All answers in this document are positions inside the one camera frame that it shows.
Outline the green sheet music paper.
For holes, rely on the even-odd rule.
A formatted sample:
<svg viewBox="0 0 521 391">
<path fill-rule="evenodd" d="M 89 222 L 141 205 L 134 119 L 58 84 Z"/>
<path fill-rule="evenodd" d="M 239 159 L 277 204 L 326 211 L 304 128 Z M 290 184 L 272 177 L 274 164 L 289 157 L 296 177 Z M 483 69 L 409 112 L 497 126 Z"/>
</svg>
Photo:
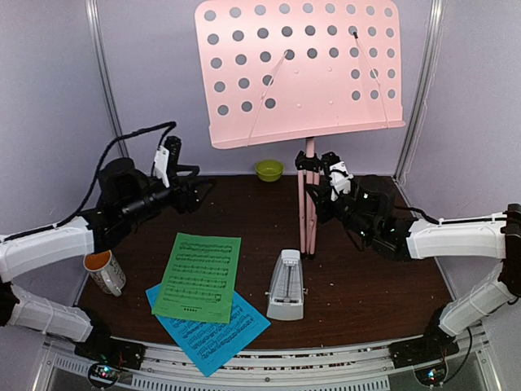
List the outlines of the green sheet music paper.
<svg viewBox="0 0 521 391">
<path fill-rule="evenodd" d="M 241 239 L 176 236 L 154 315 L 204 323 L 230 322 Z"/>
</svg>

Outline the pink folding music stand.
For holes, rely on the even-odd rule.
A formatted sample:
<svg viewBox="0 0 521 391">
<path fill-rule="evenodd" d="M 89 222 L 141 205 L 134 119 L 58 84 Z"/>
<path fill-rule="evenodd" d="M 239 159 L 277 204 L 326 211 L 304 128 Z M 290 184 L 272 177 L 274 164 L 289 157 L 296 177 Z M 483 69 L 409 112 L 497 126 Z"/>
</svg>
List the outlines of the pink folding music stand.
<svg viewBox="0 0 521 391">
<path fill-rule="evenodd" d="M 209 133 L 217 149 L 306 142 L 404 125 L 401 33 L 391 1 L 205 1 L 195 10 Z"/>
</svg>

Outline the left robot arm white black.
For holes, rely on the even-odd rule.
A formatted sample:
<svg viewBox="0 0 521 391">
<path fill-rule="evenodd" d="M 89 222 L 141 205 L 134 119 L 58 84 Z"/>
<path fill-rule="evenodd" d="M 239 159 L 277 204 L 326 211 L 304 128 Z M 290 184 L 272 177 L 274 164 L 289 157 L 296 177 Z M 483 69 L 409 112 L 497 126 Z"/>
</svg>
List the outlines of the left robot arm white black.
<svg viewBox="0 0 521 391">
<path fill-rule="evenodd" d="M 112 250 L 168 207 L 180 214 L 193 213 L 206 196 L 200 187 L 214 187 L 215 182 L 200 178 L 198 166 L 170 159 L 156 163 L 147 175 L 130 158 L 109 162 L 94 179 L 101 193 L 92 209 L 80 209 L 68 222 L 2 236 L 1 325 L 65 337 L 85 345 L 100 362 L 108 362 L 117 345 L 103 320 L 76 306 L 33 295 L 15 285 L 14 278 L 58 261 Z"/>
</svg>

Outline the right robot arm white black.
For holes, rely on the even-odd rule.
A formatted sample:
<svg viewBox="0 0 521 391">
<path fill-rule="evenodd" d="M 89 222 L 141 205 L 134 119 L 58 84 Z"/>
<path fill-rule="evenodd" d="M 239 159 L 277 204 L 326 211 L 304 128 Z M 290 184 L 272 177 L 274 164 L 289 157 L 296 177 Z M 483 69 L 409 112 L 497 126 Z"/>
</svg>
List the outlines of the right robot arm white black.
<svg viewBox="0 0 521 391">
<path fill-rule="evenodd" d="M 304 186 L 317 219 L 340 221 L 360 251 L 371 248 L 392 261 L 451 256 L 500 260 L 468 293 L 432 315 L 418 338 L 422 358 L 436 358 L 472 323 L 520 298 L 519 204 L 467 219 L 434 219 L 418 208 L 410 208 L 408 218 L 399 218 L 394 214 L 399 209 L 394 187 L 377 175 L 354 178 L 334 152 L 311 157 L 300 152 L 296 168 L 325 178 Z"/>
</svg>

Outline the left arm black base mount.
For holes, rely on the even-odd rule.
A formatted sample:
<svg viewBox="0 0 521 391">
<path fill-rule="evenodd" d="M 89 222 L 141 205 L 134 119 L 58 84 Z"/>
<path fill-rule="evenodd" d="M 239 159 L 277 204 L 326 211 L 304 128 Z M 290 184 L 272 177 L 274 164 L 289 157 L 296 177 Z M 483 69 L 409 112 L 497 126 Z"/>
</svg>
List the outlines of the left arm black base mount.
<svg viewBox="0 0 521 391">
<path fill-rule="evenodd" d="M 87 310 L 86 314 L 93 329 L 85 342 L 73 341 L 74 353 L 112 367 L 138 370 L 146 347 L 140 343 L 115 339 L 109 326 L 94 311 Z"/>
</svg>

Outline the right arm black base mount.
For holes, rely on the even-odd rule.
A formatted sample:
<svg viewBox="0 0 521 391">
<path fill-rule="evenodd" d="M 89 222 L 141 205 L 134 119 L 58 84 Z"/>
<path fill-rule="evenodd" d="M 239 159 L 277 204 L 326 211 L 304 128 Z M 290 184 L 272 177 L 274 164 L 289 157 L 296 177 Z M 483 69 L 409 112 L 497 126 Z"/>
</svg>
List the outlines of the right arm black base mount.
<svg viewBox="0 0 521 391">
<path fill-rule="evenodd" d="M 455 336 L 448 335 L 440 328 L 442 311 L 443 307 L 440 307 L 433 313 L 421 337 L 394 342 L 388 346 L 395 368 L 441 360 L 459 352 Z"/>
</svg>

